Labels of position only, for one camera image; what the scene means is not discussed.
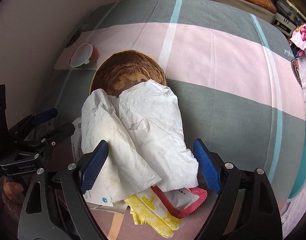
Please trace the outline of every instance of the wooden bowl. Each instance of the wooden bowl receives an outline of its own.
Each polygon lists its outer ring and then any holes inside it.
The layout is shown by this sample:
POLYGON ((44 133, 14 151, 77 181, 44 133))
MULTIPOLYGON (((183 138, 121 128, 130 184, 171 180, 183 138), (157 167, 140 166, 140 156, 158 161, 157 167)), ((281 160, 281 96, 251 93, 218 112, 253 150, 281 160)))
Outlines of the wooden bowl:
POLYGON ((153 79, 167 86, 163 69, 150 57, 126 50, 109 57, 96 71, 91 93, 102 88, 108 95, 118 97, 124 90, 153 79))

